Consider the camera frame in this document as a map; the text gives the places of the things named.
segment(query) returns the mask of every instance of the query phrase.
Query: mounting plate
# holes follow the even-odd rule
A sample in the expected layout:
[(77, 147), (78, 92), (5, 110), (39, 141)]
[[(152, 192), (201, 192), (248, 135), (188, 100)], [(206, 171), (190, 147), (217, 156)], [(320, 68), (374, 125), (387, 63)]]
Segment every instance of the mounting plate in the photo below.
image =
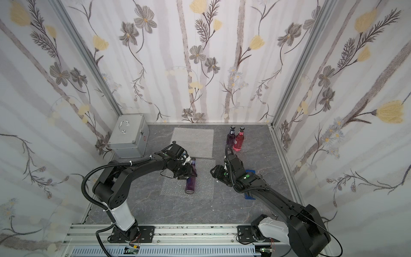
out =
[[(139, 239), (135, 242), (139, 243), (151, 243), (154, 236), (154, 226), (139, 226), (138, 233), (140, 233)], [(110, 243), (128, 243), (130, 239), (125, 237), (122, 231), (117, 227), (113, 228), (111, 235), (107, 238)]]
[[(251, 226), (246, 226), (246, 225), (237, 226), (237, 235), (238, 235), (238, 241), (240, 243), (250, 243), (256, 240), (255, 237), (253, 236)], [(262, 242), (271, 243), (271, 240), (269, 238), (265, 238), (264, 241), (259, 241), (259, 243), (262, 243)]]

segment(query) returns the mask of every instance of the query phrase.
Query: white arm segment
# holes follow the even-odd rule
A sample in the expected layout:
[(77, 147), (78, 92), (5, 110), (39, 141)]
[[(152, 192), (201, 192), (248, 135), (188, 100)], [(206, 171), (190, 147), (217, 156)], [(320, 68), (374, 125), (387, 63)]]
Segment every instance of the white arm segment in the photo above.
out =
[(110, 210), (115, 219), (115, 224), (122, 231), (127, 231), (134, 224), (134, 216), (131, 214), (130, 208), (127, 204), (127, 199), (120, 206)]
[(270, 217), (263, 219), (258, 225), (258, 229), (263, 236), (268, 238), (275, 238), (280, 242), (290, 245), (288, 238), (288, 227), (284, 222), (273, 220)]

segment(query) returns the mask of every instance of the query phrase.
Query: metal case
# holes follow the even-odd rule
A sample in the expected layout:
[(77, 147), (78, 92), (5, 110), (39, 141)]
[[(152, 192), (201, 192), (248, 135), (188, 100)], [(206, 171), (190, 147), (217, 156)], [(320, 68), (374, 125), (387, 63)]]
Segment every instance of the metal case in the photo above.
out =
[(111, 134), (109, 147), (119, 158), (143, 157), (148, 133), (148, 125), (142, 114), (120, 115)]

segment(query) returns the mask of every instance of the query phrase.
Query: case handle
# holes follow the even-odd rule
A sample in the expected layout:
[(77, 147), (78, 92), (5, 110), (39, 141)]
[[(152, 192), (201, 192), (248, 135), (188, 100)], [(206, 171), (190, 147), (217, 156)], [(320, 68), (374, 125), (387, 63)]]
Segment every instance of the case handle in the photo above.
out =
[(130, 124), (130, 123), (128, 122), (128, 120), (122, 120), (122, 121), (120, 122), (120, 125), (118, 126), (118, 129), (119, 129), (121, 132), (123, 132), (123, 134), (125, 134), (125, 133), (126, 133), (126, 130), (122, 130), (122, 129), (121, 129), (121, 125), (123, 124), (123, 122), (127, 122), (127, 124)]

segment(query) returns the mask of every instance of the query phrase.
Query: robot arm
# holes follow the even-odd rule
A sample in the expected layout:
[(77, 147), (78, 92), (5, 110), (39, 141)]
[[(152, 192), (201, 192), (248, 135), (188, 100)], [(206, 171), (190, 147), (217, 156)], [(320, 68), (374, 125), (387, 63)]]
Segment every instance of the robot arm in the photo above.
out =
[[(114, 227), (109, 237), (110, 243), (125, 243), (134, 240), (139, 234), (139, 227), (127, 205), (127, 196), (131, 182), (153, 171), (169, 169), (173, 177), (186, 179), (196, 176), (192, 173), (190, 157), (186, 150), (175, 141), (159, 152), (153, 153), (149, 159), (129, 163), (112, 161), (107, 165), (94, 169), (82, 182), (81, 190), (87, 200), (102, 207), (112, 220)], [(276, 238), (289, 244), (300, 257), (317, 256), (330, 242), (329, 233), (318, 211), (311, 205), (306, 207), (295, 203), (273, 190), (262, 177), (254, 173), (246, 173), (243, 162), (232, 152), (224, 159), (227, 169), (222, 165), (214, 167), (210, 173), (219, 181), (234, 188), (238, 193), (246, 192), (262, 201), (270, 210), (278, 213), (286, 223), (272, 220), (262, 215), (252, 222), (252, 233), (256, 241), (265, 238)], [(92, 199), (85, 185), (92, 174), (104, 169), (93, 192), (100, 201)], [(107, 256), (97, 231), (97, 239)]]
[[(272, 189), (262, 177), (252, 172), (246, 173), (242, 161), (232, 151), (231, 154), (226, 151), (224, 162), (227, 169), (217, 165), (210, 171), (211, 175), (226, 185), (234, 187), (237, 192), (247, 192), (263, 202), (270, 210), (278, 213), (286, 221), (289, 245), (298, 256), (317, 256), (330, 242), (330, 235), (323, 229), (324, 223), (317, 209), (311, 205), (304, 207), (289, 200)], [(252, 224), (254, 239), (276, 238), (270, 233), (272, 231), (275, 233), (275, 230), (281, 232), (277, 233), (281, 237), (281, 234), (284, 235), (286, 231), (281, 224), (283, 223), (262, 216), (254, 226)]]
[(150, 172), (164, 169), (171, 170), (173, 177), (177, 179), (197, 176), (195, 172), (192, 173), (190, 160), (187, 151), (174, 141), (163, 150), (153, 153), (147, 160), (130, 162), (130, 165), (111, 161), (105, 165), (107, 167), (93, 186), (93, 193), (106, 206), (105, 211), (115, 224), (113, 232), (119, 234), (109, 240), (111, 243), (130, 242), (139, 233), (138, 223), (127, 204), (131, 182)]

